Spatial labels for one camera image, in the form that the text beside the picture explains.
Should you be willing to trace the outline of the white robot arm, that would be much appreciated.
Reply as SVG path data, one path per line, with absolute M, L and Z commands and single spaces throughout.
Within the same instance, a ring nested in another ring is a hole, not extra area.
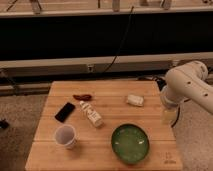
M 200 61 L 188 62 L 170 69 L 165 75 L 166 85 L 160 92 L 164 106 L 162 123 L 172 125 L 178 116 L 178 108 L 188 98 L 213 114 L 213 86 L 205 82 L 206 65 Z

